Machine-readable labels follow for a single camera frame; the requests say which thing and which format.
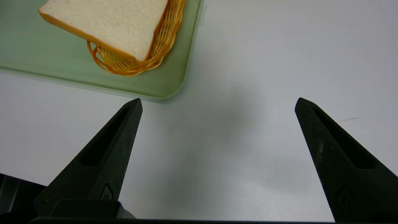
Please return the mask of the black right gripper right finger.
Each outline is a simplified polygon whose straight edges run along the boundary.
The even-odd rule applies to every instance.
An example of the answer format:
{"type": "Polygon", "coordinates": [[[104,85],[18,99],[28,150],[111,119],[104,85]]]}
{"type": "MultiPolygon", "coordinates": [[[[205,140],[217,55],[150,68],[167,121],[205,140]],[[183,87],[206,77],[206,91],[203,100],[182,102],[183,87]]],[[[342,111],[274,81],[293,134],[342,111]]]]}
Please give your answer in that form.
{"type": "Polygon", "coordinates": [[[295,113],[336,223],[396,223],[398,178],[315,103],[295,113]]]}

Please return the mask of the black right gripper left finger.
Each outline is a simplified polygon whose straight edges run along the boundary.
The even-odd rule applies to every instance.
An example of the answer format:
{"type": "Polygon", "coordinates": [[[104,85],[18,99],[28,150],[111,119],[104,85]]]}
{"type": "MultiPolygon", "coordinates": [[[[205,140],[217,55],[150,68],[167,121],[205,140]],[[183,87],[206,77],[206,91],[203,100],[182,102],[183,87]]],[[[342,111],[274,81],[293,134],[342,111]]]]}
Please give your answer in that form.
{"type": "Polygon", "coordinates": [[[62,200],[118,201],[143,112],[139,98],[124,104],[35,198],[39,217],[62,200]]]}

